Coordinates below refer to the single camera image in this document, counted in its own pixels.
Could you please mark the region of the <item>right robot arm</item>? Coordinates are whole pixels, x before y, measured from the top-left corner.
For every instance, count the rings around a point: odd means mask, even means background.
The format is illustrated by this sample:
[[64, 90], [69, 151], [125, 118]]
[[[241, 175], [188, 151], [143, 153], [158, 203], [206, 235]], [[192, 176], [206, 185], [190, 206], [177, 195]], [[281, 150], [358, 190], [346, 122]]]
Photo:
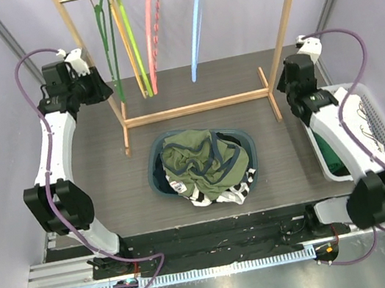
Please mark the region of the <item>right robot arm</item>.
[[304, 222], [307, 232], [322, 237], [333, 223], [352, 223], [366, 229], [385, 222], [385, 153], [371, 143], [362, 142], [354, 126], [342, 125], [353, 118], [359, 98], [344, 87], [319, 88], [314, 63], [304, 53], [284, 60], [277, 88], [287, 96], [292, 114], [324, 139], [355, 183], [350, 195], [314, 205], [314, 213]]

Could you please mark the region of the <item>pink hanger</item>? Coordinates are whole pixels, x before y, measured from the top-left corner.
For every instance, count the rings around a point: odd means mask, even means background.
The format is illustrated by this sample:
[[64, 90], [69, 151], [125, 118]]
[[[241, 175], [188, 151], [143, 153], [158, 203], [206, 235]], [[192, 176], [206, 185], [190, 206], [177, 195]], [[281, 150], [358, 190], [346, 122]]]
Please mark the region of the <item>pink hanger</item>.
[[145, 40], [147, 48], [148, 69], [153, 95], [159, 92], [157, 81], [157, 57], [159, 45], [159, 20], [160, 20], [160, 0], [145, 0]]

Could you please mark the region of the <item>olive green tank top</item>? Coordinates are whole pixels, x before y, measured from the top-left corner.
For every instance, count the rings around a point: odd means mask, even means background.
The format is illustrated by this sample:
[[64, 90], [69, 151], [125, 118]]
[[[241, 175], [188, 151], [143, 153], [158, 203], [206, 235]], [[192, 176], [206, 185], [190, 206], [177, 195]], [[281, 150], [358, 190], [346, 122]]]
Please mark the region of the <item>olive green tank top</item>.
[[236, 143], [227, 143], [206, 130], [186, 130], [165, 138], [160, 157], [165, 176], [183, 180], [187, 193], [193, 190], [193, 176], [208, 176], [222, 179], [222, 183], [232, 186], [249, 167], [246, 150]]

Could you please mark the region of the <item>navy maroon tank top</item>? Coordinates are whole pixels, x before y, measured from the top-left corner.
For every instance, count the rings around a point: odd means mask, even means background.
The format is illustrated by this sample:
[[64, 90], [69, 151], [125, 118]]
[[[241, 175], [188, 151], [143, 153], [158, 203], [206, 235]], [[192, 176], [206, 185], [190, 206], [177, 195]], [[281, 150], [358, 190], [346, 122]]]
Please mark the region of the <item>navy maroon tank top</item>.
[[[223, 141], [227, 143], [236, 143], [238, 146], [243, 147], [248, 154], [248, 157], [251, 157], [251, 146], [249, 140], [242, 141], [242, 137], [236, 137], [235, 133], [226, 134], [225, 132], [217, 132], [216, 135]], [[149, 175], [149, 184], [154, 191], [162, 192], [165, 195], [178, 196], [178, 193], [172, 189], [169, 185], [168, 180], [165, 178], [165, 170], [162, 165], [160, 151], [155, 152], [154, 157], [151, 157], [150, 160], [150, 171]]]

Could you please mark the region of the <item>striped black white tank top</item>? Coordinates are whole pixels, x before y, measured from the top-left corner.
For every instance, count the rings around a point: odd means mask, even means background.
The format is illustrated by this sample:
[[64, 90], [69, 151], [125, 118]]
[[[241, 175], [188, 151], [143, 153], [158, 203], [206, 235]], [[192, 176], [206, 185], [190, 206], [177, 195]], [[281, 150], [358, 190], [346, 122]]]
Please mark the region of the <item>striped black white tank top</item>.
[[166, 176], [168, 184], [180, 196], [190, 201], [195, 207], [205, 207], [216, 203], [235, 203], [242, 205], [250, 194], [253, 183], [256, 181], [257, 169], [247, 168], [238, 184], [227, 186], [222, 179], [208, 176], [193, 176], [193, 189], [188, 195], [187, 185], [183, 180]]

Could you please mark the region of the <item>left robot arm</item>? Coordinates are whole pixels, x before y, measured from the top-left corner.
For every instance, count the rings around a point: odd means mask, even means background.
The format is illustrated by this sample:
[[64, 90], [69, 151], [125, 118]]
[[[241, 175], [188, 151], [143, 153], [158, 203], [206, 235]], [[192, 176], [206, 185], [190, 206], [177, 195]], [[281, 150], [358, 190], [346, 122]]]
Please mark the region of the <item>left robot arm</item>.
[[91, 197], [76, 186], [72, 174], [72, 143], [81, 105], [106, 101], [113, 93], [94, 67], [70, 53], [44, 65], [40, 118], [42, 145], [34, 186], [23, 200], [47, 233], [79, 241], [95, 255], [91, 264], [126, 275], [133, 258], [122, 237], [96, 218]]

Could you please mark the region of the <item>light blue hanger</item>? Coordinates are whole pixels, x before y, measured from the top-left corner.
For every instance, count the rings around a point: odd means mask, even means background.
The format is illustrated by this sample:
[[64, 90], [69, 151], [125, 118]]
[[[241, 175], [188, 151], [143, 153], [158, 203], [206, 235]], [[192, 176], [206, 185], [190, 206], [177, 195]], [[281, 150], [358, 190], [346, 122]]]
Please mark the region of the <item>light blue hanger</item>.
[[192, 9], [192, 34], [191, 34], [191, 79], [192, 82], [197, 82], [198, 72], [198, 59], [199, 59], [199, 48], [201, 42], [201, 22], [202, 22], [202, 0], [193, 0]]

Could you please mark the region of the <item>green velvet hanger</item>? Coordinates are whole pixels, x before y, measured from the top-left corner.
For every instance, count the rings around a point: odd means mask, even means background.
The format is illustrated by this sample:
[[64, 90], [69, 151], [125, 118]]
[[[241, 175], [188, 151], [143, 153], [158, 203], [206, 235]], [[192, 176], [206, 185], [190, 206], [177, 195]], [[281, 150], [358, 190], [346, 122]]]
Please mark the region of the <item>green velvet hanger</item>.
[[118, 55], [115, 47], [114, 29], [112, 26], [112, 14], [109, 14], [107, 17], [105, 14], [105, 6], [107, 10], [110, 10], [111, 8], [110, 2], [109, 0], [98, 0], [98, 3], [96, 4], [93, 0], [90, 0], [90, 3], [93, 7], [97, 28], [99, 35], [101, 36], [112, 83], [115, 86], [116, 93], [118, 94], [120, 101], [122, 103], [126, 103], [123, 85], [120, 80]]

